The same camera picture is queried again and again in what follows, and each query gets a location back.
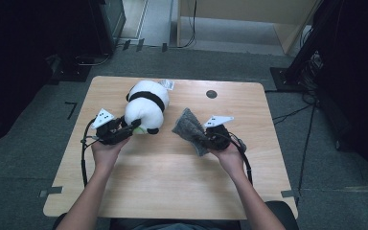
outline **gray carpet floor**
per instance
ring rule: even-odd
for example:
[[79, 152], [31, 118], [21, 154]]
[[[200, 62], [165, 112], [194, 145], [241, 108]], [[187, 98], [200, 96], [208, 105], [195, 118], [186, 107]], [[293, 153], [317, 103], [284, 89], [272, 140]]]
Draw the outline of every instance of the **gray carpet floor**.
[[[89, 84], [95, 76], [210, 81], [253, 81], [275, 90], [269, 67], [288, 67], [292, 57], [135, 47], [92, 68], [87, 82], [45, 85], [11, 131], [0, 139], [0, 229], [51, 229], [41, 190], [51, 187]], [[272, 117], [307, 104], [301, 93], [267, 93]], [[68, 116], [72, 105], [77, 109]], [[313, 112], [310, 141], [304, 146]], [[298, 196], [300, 229], [368, 229], [368, 163], [334, 148], [334, 135], [320, 107], [277, 124], [291, 187]], [[101, 218], [98, 229], [106, 229]]]

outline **fuzzy gray toy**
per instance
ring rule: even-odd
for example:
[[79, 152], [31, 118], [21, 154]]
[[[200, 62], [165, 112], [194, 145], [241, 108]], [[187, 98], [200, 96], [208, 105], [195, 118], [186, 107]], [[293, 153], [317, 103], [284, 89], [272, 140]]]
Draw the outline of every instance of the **fuzzy gray toy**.
[[196, 118], [190, 108], [185, 108], [181, 116], [175, 122], [175, 127], [172, 129], [173, 133], [178, 134], [182, 139], [189, 141], [196, 150], [198, 156], [203, 156], [209, 151], [204, 148], [200, 142], [200, 138], [205, 138], [204, 128]]

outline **white tag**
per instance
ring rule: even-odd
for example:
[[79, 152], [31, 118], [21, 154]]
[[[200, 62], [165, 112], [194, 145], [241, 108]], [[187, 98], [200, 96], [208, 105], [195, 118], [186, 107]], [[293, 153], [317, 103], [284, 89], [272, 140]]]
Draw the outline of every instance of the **white tag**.
[[234, 120], [234, 117], [224, 117], [224, 116], [212, 116], [208, 122], [204, 124], [205, 127], [217, 127], [224, 123]]
[[163, 87], [173, 90], [174, 89], [174, 81], [172, 80], [161, 80], [159, 84], [163, 85]]
[[95, 119], [94, 123], [91, 125], [91, 128], [95, 129], [98, 128], [108, 122], [110, 122], [115, 117], [110, 114], [108, 111], [104, 110], [103, 108], [98, 113], [97, 118]]

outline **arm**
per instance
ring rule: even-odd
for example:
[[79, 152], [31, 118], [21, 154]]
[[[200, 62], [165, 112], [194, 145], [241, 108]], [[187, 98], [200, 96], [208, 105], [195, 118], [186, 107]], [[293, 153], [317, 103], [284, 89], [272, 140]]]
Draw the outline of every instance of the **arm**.
[[231, 144], [224, 151], [210, 150], [231, 177], [238, 191], [243, 209], [252, 229], [285, 229], [283, 224], [265, 205], [243, 171], [243, 160]]
[[106, 182], [112, 173], [121, 148], [127, 141], [128, 139], [125, 139], [114, 146], [105, 146], [99, 142], [92, 145], [95, 171], [57, 229], [95, 229]]

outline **black dot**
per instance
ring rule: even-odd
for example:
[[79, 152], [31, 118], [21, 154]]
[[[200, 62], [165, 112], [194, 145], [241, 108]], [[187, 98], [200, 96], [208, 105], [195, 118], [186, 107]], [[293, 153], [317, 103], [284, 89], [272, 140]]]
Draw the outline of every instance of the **black dot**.
[[217, 92], [215, 90], [208, 90], [207, 91], [207, 97], [210, 99], [214, 99], [217, 97]]

